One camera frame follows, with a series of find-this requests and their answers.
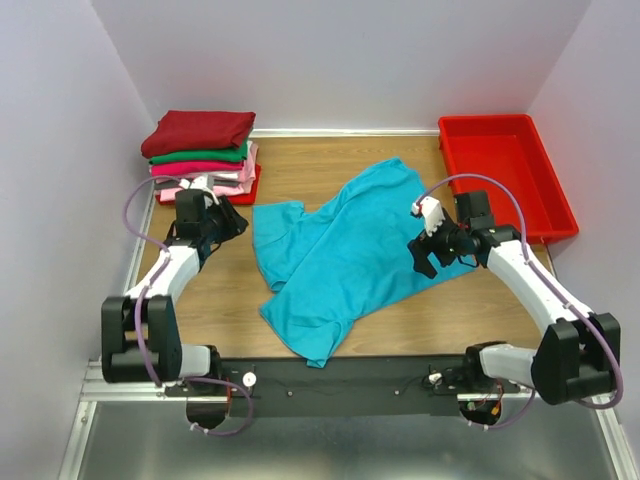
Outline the teal t shirt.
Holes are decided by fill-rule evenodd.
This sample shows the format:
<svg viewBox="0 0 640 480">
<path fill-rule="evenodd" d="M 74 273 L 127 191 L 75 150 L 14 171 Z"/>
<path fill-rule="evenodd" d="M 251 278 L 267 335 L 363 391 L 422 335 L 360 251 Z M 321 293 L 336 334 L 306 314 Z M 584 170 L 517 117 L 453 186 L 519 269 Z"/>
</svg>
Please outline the teal t shirt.
<svg viewBox="0 0 640 480">
<path fill-rule="evenodd" d="M 260 315 L 312 368 L 322 368 L 354 322 L 471 272 L 468 262 L 430 279 L 407 248 L 422 230 L 410 214 L 425 187 L 401 159 L 374 164 L 308 213 L 300 201 L 253 210 L 253 247 L 273 295 Z"/>
</svg>

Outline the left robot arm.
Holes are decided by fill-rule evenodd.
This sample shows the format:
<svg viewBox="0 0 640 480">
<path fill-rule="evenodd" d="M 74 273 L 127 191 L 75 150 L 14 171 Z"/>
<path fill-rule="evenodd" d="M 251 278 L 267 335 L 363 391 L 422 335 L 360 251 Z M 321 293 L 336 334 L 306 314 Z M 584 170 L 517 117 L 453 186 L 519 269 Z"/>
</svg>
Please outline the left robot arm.
<svg viewBox="0 0 640 480">
<path fill-rule="evenodd" d="M 181 341 L 175 304 L 212 253 L 244 233 L 248 221 L 227 197 L 202 189 L 178 192 L 175 213 L 151 269 L 101 306 L 101 365 L 108 383 L 222 378 L 214 346 Z"/>
</svg>

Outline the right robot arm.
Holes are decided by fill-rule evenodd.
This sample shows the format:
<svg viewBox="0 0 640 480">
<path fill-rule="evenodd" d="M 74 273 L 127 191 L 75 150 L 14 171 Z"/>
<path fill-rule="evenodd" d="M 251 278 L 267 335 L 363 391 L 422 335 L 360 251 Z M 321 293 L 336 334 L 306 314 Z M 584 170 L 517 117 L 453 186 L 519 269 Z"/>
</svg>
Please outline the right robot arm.
<svg viewBox="0 0 640 480">
<path fill-rule="evenodd" d="M 550 405 L 585 402 L 622 392 L 618 321 L 577 300 L 541 264 L 520 231 L 499 225 L 484 191 L 458 194 L 456 214 L 428 195 L 411 206 L 424 223 L 408 244 L 416 272 L 433 279 L 444 268 L 473 258 L 515 295 L 542 334 L 535 349 L 497 341 L 467 348 L 468 382 L 508 380 L 535 390 Z"/>
</svg>

